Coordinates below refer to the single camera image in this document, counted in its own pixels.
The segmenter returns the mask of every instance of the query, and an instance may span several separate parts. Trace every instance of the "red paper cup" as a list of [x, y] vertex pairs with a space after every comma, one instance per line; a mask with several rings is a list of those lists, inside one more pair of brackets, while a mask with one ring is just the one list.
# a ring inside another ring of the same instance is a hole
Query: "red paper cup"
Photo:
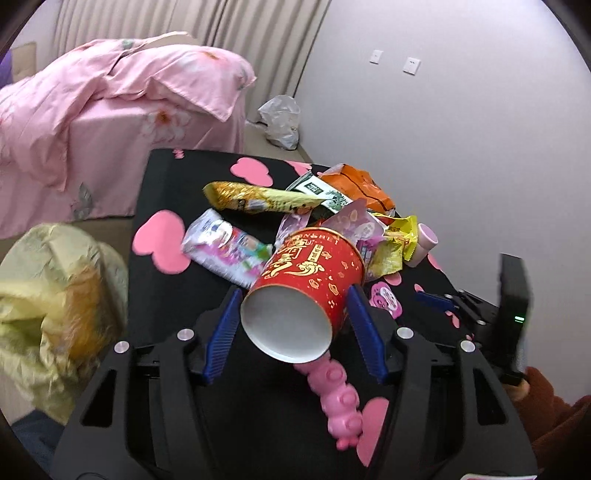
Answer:
[[273, 358], [316, 360], [343, 326], [349, 287], [364, 275], [361, 255], [345, 237], [304, 228], [285, 240], [251, 287], [242, 302], [242, 327]]

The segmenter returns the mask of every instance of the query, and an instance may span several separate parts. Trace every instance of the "black device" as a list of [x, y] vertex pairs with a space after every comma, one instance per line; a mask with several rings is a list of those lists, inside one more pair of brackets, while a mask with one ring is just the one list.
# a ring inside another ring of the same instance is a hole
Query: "black device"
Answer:
[[[217, 310], [200, 316], [190, 341], [179, 332], [157, 345], [111, 351], [66, 427], [54, 480], [223, 478], [200, 406], [207, 382], [199, 326], [205, 318], [213, 325], [224, 312], [236, 312], [233, 296], [231, 290]], [[379, 330], [387, 350], [385, 384], [395, 391], [366, 479], [534, 477], [535, 457], [517, 412], [472, 342], [450, 348], [418, 332], [404, 335], [411, 330], [371, 307], [360, 286], [350, 288], [348, 309]], [[142, 379], [148, 380], [147, 392], [139, 386]], [[149, 411], [141, 412], [138, 395], [154, 400]], [[441, 421], [434, 431], [436, 418]]]
[[474, 342], [501, 381], [518, 385], [525, 375], [522, 339], [532, 295], [521, 258], [501, 254], [500, 270], [498, 307], [463, 290], [458, 295], [417, 296], [437, 309], [453, 311], [473, 332]]

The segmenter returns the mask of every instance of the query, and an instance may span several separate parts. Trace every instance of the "light switch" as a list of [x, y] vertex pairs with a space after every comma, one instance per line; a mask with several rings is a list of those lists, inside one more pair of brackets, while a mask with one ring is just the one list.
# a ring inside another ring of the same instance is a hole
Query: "light switch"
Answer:
[[420, 64], [421, 60], [409, 57], [407, 58], [407, 62], [404, 64], [404, 68], [402, 68], [402, 70], [406, 73], [410, 73], [410, 75], [414, 75], [417, 72], [417, 68]]
[[375, 63], [376, 65], [379, 63], [379, 59], [384, 53], [383, 50], [374, 50], [369, 58], [370, 63]]

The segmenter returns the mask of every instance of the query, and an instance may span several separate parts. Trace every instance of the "yellow snack packet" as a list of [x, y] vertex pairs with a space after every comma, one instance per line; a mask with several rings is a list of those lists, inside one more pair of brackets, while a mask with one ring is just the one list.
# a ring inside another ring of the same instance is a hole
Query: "yellow snack packet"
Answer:
[[[383, 221], [385, 215], [375, 215]], [[368, 280], [390, 275], [402, 270], [402, 260], [409, 261], [418, 241], [417, 217], [387, 217], [391, 222], [368, 267]]]
[[418, 242], [418, 222], [415, 215], [406, 218], [394, 218], [384, 232], [384, 236], [402, 242], [402, 256], [408, 262]]
[[246, 213], [298, 212], [318, 207], [326, 198], [300, 192], [268, 189], [235, 181], [213, 181], [203, 188], [209, 203], [217, 210]]
[[400, 270], [402, 270], [402, 243], [389, 238], [379, 243], [369, 263], [366, 279], [375, 280]]

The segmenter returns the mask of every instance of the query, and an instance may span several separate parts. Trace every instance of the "metal screw head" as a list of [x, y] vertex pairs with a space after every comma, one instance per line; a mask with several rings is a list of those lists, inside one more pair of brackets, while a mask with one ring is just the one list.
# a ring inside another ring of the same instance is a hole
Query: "metal screw head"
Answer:
[[126, 342], [125, 340], [122, 340], [122, 341], [117, 342], [115, 344], [115, 352], [117, 352], [117, 353], [125, 353], [127, 350], [129, 350], [129, 342]]
[[195, 332], [192, 331], [190, 328], [184, 328], [177, 333], [177, 338], [182, 340], [183, 342], [187, 342], [191, 338], [195, 336]]
[[414, 332], [408, 327], [400, 327], [398, 330], [396, 330], [396, 335], [398, 335], [400, 338], [408, 340], [409, 338], [413, 337]]
[[462, 340], [460, 343], [460, 348], [466, 353], [472, 353], [474, 350], [476, 350], [476, 345], [474, 345], [474, 343], [472, 343], [470, 340]]

